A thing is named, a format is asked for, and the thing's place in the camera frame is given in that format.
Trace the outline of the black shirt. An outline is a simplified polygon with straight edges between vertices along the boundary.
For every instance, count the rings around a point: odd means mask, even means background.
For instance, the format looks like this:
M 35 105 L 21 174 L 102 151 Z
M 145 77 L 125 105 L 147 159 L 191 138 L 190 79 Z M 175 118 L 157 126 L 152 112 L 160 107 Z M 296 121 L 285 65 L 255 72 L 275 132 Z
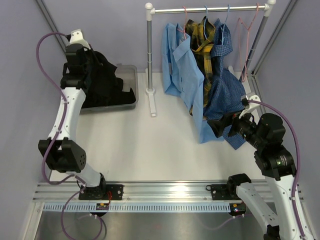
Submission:
M 91 85 L 84 101 L 84 103 L 88 101 L 87 108 L 94 103 L 99 105 L 109 103 L 113 94 L 121 92 L 123 88 L 123 80 L 117 80 L 115 75 L 117 67 L 110 63 L 102 53 L 98 51 L 94 53 L 100 65 L 96 71 L 92 72 Z

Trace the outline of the dark blue checked shirt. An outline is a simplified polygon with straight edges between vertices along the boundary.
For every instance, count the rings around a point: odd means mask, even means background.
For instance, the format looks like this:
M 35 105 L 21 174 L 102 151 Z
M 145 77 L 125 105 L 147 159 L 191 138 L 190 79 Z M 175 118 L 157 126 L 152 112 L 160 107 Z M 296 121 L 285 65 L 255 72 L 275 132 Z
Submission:
M 213 83 L 209 92 L 209 103 L 204 110 L 207 120 L 220 120 L 224 114 L 243 110 L 241 97 L 245 95 L 243 84 L 226 68 L 224 57 L 233 51 L 230 30 L 226 26 L 222 45 L 222 22 L 217 19 L 214 46 L 210 52 Z

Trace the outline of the blue hanger for checked shirt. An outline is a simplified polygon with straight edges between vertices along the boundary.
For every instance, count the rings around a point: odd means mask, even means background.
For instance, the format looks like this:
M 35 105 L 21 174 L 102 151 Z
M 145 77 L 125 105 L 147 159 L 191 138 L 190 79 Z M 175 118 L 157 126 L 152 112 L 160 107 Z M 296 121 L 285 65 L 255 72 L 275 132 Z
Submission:
M 226 18 L 224 23 L 221 25 L 221 44 L 222 45 L 224 45 L 224 41 L 225 41 L 225 29 L 226 29 L 229 13 L 230 13 L 230 5 L 228 4 Z

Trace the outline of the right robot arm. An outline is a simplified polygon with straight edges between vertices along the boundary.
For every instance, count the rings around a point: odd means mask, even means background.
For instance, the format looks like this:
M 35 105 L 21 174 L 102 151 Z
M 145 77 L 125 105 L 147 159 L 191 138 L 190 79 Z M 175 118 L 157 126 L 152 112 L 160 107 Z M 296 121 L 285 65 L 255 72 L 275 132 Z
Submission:
M 220 120 L 209 120 L 215 136 L 220 137 L 226 127 L 229 135 L 240 135 L 255 148 L 255 163 L 265 177 L 272 194 L 272 210 L 256 192 L 251 179 L 245 174 L 228 178 L 226 193 L 230 198 L 243 201 L 264 232 L 265 240 L 312 240 L 314 236 L 306 221 L 294 180 L 298 170 L 291 153 L 283 146 L 286 129 L 280 116 L 265 113 L 258 123 L 251 114 L 240 117 L 238 112 L 224 115 Z

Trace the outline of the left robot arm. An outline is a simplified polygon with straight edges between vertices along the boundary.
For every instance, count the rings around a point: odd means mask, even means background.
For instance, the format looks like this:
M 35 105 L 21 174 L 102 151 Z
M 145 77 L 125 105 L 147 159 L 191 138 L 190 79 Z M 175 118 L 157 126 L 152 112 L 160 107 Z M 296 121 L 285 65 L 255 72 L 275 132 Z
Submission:
M 42 155 L 41 171 L 43 178 L 51 185 L 46 168 L 67 174 L 63 181 L 74 177 L 81 182 L 80 199 L 103 199 L 108 192 L 102 173 L 87 163 L 86 151 L 76 142 L 78 119 L 91 85 L 92 73 L 101 66 L 91 45 L 71 43 L 65 49 L 66 63 L 58 90 L 60 103 L 57 116 L 47 139 L 38 142 Z

